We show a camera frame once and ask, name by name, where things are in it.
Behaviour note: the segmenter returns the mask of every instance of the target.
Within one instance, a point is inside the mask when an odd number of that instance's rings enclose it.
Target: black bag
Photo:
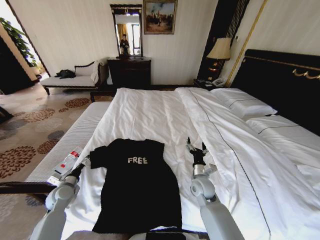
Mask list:
[[[61,70],[58,72],[55,77],[60,77],[60,79],[73,79],[76,76],[76,74],[71,70]]]

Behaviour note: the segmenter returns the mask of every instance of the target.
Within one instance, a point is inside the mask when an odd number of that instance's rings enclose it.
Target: dresser drawer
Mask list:
[[[117,88],[148,89],[151,84],[151,60],[109,59],[112,83]]]

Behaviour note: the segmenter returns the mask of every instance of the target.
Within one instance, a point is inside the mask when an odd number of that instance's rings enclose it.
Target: black headboard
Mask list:
[[[248,49],[231,87],[320,136],[320,56]]]

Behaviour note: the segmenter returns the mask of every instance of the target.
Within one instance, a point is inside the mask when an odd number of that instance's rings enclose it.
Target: robotic arm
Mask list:
[[[202,150],[193,147],[190,138],[187,140],[187,149],[193,155],[193,174],[191,192],[200,205],[201,218],[211,240],[244,240],[237,224],[232,218],[229,210],[219,201],[215,193],[215,187],[209,180],[209,175],[217,170],[213,164],[206,163],[203,157],[208,150],[202,143]],[[77,195],[79,176],[82,168],[90,161],[87,156],[64,181],[49,193],[45,200],[48,209],[45,216],[34,228],[30,240],[60,240],[66,223],[65,208]],[[133,239],[145,239],[145,236],[135,235]]]
[[[49,193],[45,199],[48,211],[35,226],[30,240],[61,239],[66,223],[65,208],[78,193],[77,183],[84,166],[82,163],[79,164],[57,188]]]
[[[231,213],[216,196],[215,186],[209,180],[209,175],[215,172],[217,167],[209,163],[209,168],[205,170],[206,163],[203,157],[208,152],[206,146],[202,143],[202,150],[195,148],[188,137],[186,147],[194,158],[190,189],[200,205],[201,218],[209,238],[211,240],[245,240]]]

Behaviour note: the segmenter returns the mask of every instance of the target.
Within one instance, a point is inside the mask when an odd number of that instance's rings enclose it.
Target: water bottle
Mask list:
[[[54,171],[60,175],[64,175],[66,172],[73,168],[82,150],[83,149],[81,147],[76,146],[75,149],[70,152],[62,162],[55,166]]]

